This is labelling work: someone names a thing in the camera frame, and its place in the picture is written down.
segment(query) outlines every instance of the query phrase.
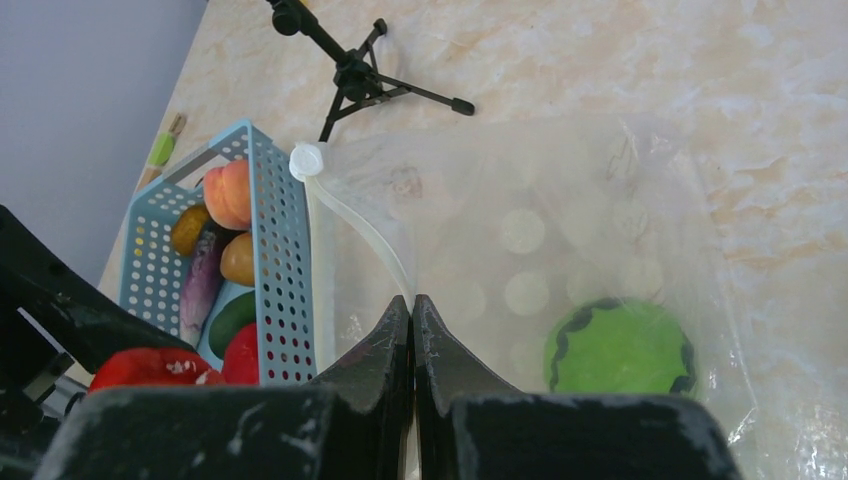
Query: eggplant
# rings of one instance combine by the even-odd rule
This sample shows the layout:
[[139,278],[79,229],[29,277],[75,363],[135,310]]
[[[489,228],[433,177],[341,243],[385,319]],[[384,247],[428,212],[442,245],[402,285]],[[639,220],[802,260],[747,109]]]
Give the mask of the eggplant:
[[180,292],[180,340],[192,347],[197,348],[203,323],[224,284],[220,267],[224,248],[238,233],[209,221],[197,238]]

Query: peach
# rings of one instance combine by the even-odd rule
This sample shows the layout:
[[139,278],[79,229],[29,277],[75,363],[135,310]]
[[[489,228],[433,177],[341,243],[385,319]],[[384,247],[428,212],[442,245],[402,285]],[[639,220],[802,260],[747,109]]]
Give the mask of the peach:
[[212,220],[230,230],[250,229],[250,165],[234,160],[203,177],[203,197]]

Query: transparent plastic bag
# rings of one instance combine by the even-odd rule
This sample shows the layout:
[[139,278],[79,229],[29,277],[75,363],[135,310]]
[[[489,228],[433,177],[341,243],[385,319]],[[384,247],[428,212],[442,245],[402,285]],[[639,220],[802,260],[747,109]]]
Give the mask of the transparent plastic bag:
[[393,295],[425,293],[525,391],[659,393],[694,377],[682,391],[753,468],[729,274],[684,146],[651,117],[596,115],[323,146],[306,181],[327,271],[315,303],[332,305],[316,322],[337,357]]

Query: marble surface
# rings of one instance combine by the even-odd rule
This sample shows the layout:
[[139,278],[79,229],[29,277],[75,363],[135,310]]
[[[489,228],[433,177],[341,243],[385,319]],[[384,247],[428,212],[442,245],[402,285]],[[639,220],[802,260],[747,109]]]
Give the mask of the marble surface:
[[[331,143],[578,111],[675,124],[748,306],[739,333],[761,469],[749,476],[848,479],[848,3],[310,3],[346,47],[384,17],[382,71],[478,106],[467,118],[399,99],[341,121]],[[317,138],[333,64],[309,39],[274,32],[270,13],[259,0],[210,0],[169,105],[189,118],[174,158],[244,117],[284,150]],[[120,244],[100,285],[113,298]]]

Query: red tomato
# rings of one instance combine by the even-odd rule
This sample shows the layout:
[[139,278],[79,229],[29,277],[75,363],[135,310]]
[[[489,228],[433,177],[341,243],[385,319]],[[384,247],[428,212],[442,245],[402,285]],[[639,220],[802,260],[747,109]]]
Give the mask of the red tomato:
[[256,324],[239,330],[224,352],[224,380],[235,385],[259,385],[259,344]]
[[107,360],[88,391],[117,386],[220,383],[224,383],[224,377],[194,352],[179,348],[133,348]]

